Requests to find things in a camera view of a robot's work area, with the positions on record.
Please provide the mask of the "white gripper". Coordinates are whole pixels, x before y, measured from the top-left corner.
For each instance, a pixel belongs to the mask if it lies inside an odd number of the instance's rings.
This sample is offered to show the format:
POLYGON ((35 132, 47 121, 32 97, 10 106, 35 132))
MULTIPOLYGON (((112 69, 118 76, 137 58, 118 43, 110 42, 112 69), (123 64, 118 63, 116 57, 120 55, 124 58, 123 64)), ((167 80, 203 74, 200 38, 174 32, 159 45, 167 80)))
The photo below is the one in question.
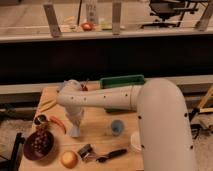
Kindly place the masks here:
POLYGON ((84 116, 84 109, 82 107, 67 108, 66 116, 73 125, 79 126, 84 116))

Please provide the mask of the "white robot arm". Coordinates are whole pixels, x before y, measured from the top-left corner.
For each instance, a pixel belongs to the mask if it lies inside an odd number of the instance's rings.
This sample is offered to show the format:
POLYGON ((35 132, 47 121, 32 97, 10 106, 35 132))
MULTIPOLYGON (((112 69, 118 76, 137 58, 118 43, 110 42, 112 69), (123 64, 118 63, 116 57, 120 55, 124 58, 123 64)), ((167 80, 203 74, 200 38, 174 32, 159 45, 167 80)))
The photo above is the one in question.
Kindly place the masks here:
POLYGON ((93 91, 82 91, 71 81, 59 92, 57 103, 71 115, 81 106, 135 111, 144 171, 199 171, 184 96, 167 79, 93 91))

